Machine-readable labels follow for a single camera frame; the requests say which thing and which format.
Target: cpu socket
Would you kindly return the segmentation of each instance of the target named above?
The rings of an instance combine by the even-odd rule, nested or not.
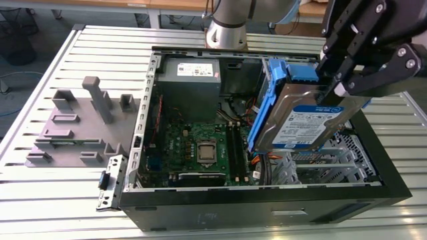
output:
[[[205,168],[216,164],[216,141],[197,140],[196,162]]]

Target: green circuit board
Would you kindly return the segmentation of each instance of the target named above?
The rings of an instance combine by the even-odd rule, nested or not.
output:
[[[247,142],[250,128],[240,127],[241,144]],[[212,164],[197,162],[197,143],[215,145],[215,158]],[[244,158],[244,171],[248,172],[247,154],[241,151]],[[231,178],[231,166],[228,159],[227,125],[215,123],[168,124],[161,154],[161,173],[221,173],[225,174],[227,186],[247,186],[252,184],[251,179],[236,181]],[[156,180],[151,182],[155,187],[168,187],[165,177],[152,176]]]

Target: power supply label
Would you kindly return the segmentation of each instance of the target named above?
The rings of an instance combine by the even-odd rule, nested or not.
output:
[[[177,64],[177,76],[213,77],[213,66],[211,63],[180,63]]]

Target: hard drive label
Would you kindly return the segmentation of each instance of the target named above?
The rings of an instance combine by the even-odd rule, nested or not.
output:
[[[308,147],[327,129],[326,122],[336,118],[343,110],[340,106],[296,106],[274,138],[272,146],[279,149]]]

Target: ram slot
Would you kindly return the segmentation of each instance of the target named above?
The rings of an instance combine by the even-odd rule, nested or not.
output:
[[[233,144],[233,128],[235,126],[227,126],[227,151],[228,151],[228,168],[229,168],[229,179],[235,180],[237,177],[237,162],[236,162],[236,150]]]
[[[240,181],[245,179],[247,176],[247,165],[244,158],[244,149],[243,149],[243,139],[240,134],[240,127],[232,128],[232,141],[233,141],[233,154],[235,154],[235,164],[236,164],[236,173]]]

